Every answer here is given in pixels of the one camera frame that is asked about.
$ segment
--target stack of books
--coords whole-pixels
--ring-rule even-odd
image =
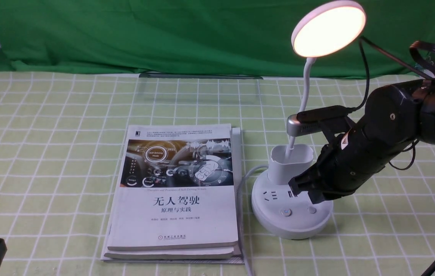
[[[239,128],[130,126],[100,258],[241,263],[240,180]]]

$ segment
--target lamp head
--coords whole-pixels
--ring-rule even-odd
[[[354,41],[365,25],[366,13],[357,2],[328,2],[299,21],[292,32],[292,47],[305,58],[326,56]]]

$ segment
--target book cover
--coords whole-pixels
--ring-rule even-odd
[[[112,251],[235,246],[231,125],[130,126]]]

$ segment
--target round power strip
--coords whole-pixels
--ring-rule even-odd
[[[333,212],[333,201],[312,204],[306,192],[294,196],[289,185],[273,184],[267,174],[268,170],[260,174],[252,190],[253,213],[260,224],[288,240],[319,234]]]

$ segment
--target publisher logo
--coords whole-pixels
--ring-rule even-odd
[[[184,240],[184,239],[186,239],[186,235],[159,236],[158,239],[159,240],[164,240],[164,241],[168,241],[168,240]]]

